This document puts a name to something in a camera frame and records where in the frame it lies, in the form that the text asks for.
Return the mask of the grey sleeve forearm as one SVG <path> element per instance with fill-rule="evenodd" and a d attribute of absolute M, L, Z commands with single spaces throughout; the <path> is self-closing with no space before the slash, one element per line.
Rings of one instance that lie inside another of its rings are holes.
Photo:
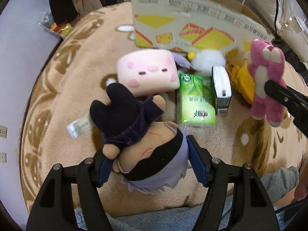
<path fill-rule="evenodd" d="M 271 203 L 275 203 L 298 185 L 299 171 L 294 166 L 289 168 L 281 167 L 274 173 L 264 174 L 260 180 Z"/>

